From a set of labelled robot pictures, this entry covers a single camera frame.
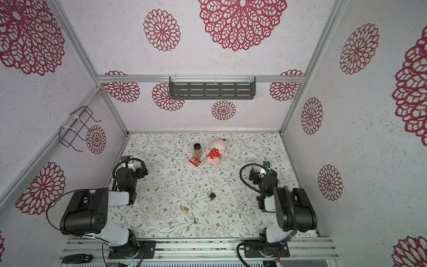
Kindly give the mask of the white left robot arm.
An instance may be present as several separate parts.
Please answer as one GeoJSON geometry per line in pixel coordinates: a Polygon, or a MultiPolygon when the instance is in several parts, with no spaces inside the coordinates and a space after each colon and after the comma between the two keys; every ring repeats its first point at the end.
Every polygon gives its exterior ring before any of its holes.
{"type": "Polygon", "coordinates": [[[137,182],[148,171],[143,166],[131,164],[120,166],[113,174],[116,191],[99,188],[73,193],[60,221],[60,231],[64,235],[89,236],[101,240],[109,246],[111,255],[119,259],[142,258],[143,250],[135,233],[109,221],[108,210],[133,205],[137,198],[137,182]]]}

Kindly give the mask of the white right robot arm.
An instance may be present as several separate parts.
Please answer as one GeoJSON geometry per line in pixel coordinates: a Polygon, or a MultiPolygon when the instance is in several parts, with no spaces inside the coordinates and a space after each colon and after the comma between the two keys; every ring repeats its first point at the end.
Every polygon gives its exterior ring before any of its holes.
{"type": "Polygon", "coordinates": [[[274,213],[277,223],[265,228],[259,235],[262,244],[285,243],[298,232],[315,230],[316,213],[303,188],[279,187],[277,173],[273,170],[252,168],[249,180],[257,185],[260,195],[256,198],[262,212],[274,213]]]}

